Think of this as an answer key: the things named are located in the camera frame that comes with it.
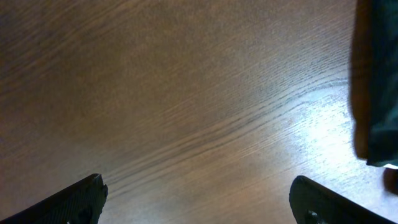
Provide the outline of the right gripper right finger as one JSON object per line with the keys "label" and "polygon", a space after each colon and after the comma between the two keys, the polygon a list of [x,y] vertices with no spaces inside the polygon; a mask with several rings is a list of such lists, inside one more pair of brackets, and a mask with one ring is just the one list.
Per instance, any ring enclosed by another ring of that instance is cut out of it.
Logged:
{"label": "right gripper right finger", "polygon": [[395,224],[304,175],[292,182],[289,203],[298,224]]}

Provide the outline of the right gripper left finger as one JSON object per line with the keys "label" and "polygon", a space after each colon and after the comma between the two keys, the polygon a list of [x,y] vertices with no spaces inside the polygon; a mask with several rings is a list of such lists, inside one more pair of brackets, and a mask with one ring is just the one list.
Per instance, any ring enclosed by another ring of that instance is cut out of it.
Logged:
{"label": "right gripper left finger", "polygon": [[91,174],[1,224],[97,224],[108,196],[100,174]]}

